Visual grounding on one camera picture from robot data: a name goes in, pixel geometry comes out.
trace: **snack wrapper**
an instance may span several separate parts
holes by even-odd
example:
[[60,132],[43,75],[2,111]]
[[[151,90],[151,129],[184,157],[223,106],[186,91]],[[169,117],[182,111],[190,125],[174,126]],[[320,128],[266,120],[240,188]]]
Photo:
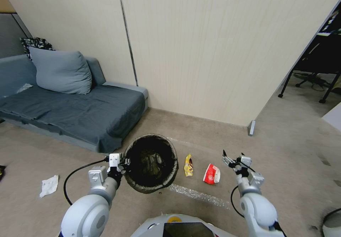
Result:
[[209,164],[204,175],[203,181],[207,184],[215,184],[220,180],[220,170],[213,164]]
[[184,169],[186,177],[193,176],[193,163],[191,154],[187,155],[186,157]]

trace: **floor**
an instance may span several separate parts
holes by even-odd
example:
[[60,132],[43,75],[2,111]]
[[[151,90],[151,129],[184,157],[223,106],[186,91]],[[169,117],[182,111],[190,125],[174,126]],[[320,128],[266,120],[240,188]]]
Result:
[[[276,207],[287,236],[320,236],[321,217],[340,206],[341,132],[321,119],[341,101],[331,94],[319,104],[322,92],[309,84],[294,87],[291,78],[283,98],[276,92],[256,119],[253,137],[247,128],[186,115],[148,109],[124,140],[124,151],[137,136],[159,133],[174,144],[179,171],[174,184],[229,201],[236,185],[234,172],[221,161],[222,150],[230,157],[241,152],[253,160],[252,167],[265,177],[265,195]],[[68,203],[63,195],[65,177],[75,168],[103,155],[30,132],[9,123],[0,124],[0,164],[7,165],[0,182],[0,229],[3,236],[56,236]],[[185,177],[183,165],[192,154],[194,176]],[[202,181],[209,163],[220,168],[216,185]],[[39,198],[41,181],[59,174],[55,193]],[[87,170],[68,182],[72,201],[89,190]],[[202,218],[236,236],[248,236],[246,223],[232,209],[218,207],[163,189],[141,194],[125,180],[117,191],[107,226],[102,234],[130,236],[140,223],[161,213],[182,213]]]

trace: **yellow snack bag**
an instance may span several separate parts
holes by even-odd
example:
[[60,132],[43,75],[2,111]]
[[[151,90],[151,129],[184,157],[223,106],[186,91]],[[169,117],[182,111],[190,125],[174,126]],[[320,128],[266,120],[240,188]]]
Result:
[[187,155],[186,157],[184,169],[186,177],[193,176],[193,163],[191,154]]

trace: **beige wall panel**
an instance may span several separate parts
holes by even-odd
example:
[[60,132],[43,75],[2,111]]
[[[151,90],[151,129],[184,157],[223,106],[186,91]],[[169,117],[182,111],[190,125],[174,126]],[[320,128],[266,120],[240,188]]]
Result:
[[9,0],[0,0],[0,13],[14,13],[15,9]]
[[96,57],[107,81],[135,84],[120,0],[9,0],[33,36]]
[[255,119],[338,0],[123,0],[150,106]]

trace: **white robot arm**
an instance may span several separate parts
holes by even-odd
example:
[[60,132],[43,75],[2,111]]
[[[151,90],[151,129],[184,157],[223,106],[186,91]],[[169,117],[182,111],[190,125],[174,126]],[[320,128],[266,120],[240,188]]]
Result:
[[59,236],[99,237],[102,234],[124,173],[120,161],[120,154],[112,153],[109,155],[108,172],[105,166],[95,166],[89,170],[90,192],[67,210]]
[[277,211],[260,191],[264,177],[255,172],[251,158],[244,156],[233,160],[223,151],[223,162],[236,172],[240,207],[246,219],[250,237],[286,237],[278,224]]

